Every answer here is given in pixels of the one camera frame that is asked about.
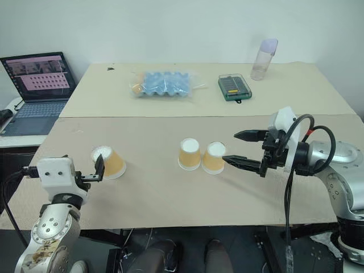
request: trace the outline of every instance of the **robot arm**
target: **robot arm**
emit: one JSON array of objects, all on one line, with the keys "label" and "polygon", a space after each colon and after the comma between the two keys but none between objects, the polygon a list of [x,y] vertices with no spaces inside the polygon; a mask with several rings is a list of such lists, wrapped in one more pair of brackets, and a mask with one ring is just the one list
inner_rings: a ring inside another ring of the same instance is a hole
[{"label": "robot arm", "polygon": [[94,175],[76,172],[73,160],[45,158],[37,167],[29,167],[31,177],[40,177],[42,187],[52,202],[43,205],[40,217],[31,229],[28,247],[16,264],[16,273],[64,273],[67,271],[68,253],[80,234],[80,209],[88,199],[91,181],[101,181],[104,161],[100,155]]},{"label": "robot arm", "polygon": [[[340,227],[338,244],[345,257],[364,265],[364,162],[363,154],[351,144],[336,142],[335,154],[330,164],[320,172],[330,154],[331,144],[313,141],[299,142],[299,125],[281,153],[279,145],[284,141],[296,117],[290,107],[281,109],[271,117],[268,130],[247,130],[235,134],[245,141],[262,141],[264,155],[261,162],[243,156],[224,156],[223,159],[240,169],[254,171],[265,177],[267,169],[284,167],[284,171],[295,169],[297,175],[317,176],[325,184],[331,205]],[[346,267],[358,267],[344,262]]]}]

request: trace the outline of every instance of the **yellow paper cup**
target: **yellow paper cup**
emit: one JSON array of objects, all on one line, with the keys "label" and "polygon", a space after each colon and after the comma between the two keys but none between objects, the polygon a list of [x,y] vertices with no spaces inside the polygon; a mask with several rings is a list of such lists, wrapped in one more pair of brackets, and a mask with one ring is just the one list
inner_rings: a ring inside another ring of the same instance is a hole
[{"label": "yellow paper cup", "polygon": [[105,179],[116,179],[122,176],[126,170],[126,162],[109,146],[98,146],[91,157],[94,163],[99,155],[102,155],[105,164]]},{"label": "yellow paper cup", "polygon": [[225,162],[222,156],[225,152],[225,145],[221,142],[210,143],[202,158],[202,168],[211,175],[218,175],[224,170]]},{"label": "yellow paper cup", "polygon": [[200,166],[200,145],[193,138],[185,138],[181,141],[178,165],[186,171],[193,171]]}]

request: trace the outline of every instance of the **table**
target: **table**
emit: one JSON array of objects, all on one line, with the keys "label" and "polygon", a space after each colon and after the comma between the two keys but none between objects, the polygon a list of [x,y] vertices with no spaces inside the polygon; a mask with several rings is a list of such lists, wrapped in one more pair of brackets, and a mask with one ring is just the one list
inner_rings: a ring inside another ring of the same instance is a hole
[{"label": "table", "polygon": [[[21,97],[13,99],[5,109],[10,109],[15,115],[14,105],[17,105],[22,101]],[[0,126],[0,132],[6,127],[6,125],[12,120],[9,118],[3,126]],[[0,148],[15,148],[15,147],[34,147],[39,146],[46,139],[46,135],[22,135],[22,136],[1,136],[0,135]]]},{"label": "table", "polygon": [[[128,94],[128,83],[121,75],[106,77],[119,70],[125,72],[131,66],[91,65],[32,161],[35,164],[44,156],[68,154],[77,170],[92,173],[90,152],[95,146],[110,145],[124,157],[127,170],[122,177],[92,185],[89,202],[81,209],[83,229],[283,224],[287,173],[281,169],[269,170],[263,179],[232,166],[226,166],[217,176],[209,175],[201,168],[187,172],[178,166],[177,153],[183,138],[194,137],[200,142],[202,151],[208,143],[222,141],[228,154],[261,160],[263,151],[259,143],[234,139],[233,134],[245,129],[266,129],[269,115],[286,104],[293,105],[296,113],[313,113],[316,123],[330,127],[338,140],[364,149],[361,119],[313,65],[272,65],[272,74],[262,82],[251,82],[242,72],[255,97],[241,105],[225,102],[212,79],[208,81],[207,89],[199,91],[209,92],[211,103],[206,100],[203,103],[205,97],[200,97],[198,94],[201,93],[197,91],[196,96],[185,102],[134,98]],[[208,75],[205,69],[211,69],[215,74],[236,73],[237,70],[247,71],[250,65],[193,66],[196,70],[200,68],[201,74]],[[146,68],[151,69],[153,65],[146,65]],[[311,80],[302,80],[292,71],[304,71]],[[286,83],[286,73],[296,81],[298,93],[292,91],[293,82]],[[273,100],[271,93],[263,93],[268,85],[282,96]],[[311,88],[303,94],[302,86]],[[80,97],[85,94],[88,94],[87,104],[80,104]],[[98,108],[94,108],[93,113],[91,109],[96,105]],[[188,109],[186,115],[182,105]],[[327,140],[327,136],[316,132],[312,139]],[[47,203],[47,193],[41,189],[39,181],[23,179],[9,206],[19,227],[30,229],[44,203]],[[295,177],[291,223],[332,221],[336,221],[336,217],[323,183],[315,177]],[[0,229],[11,228],[7,217],[1,215]]]}]

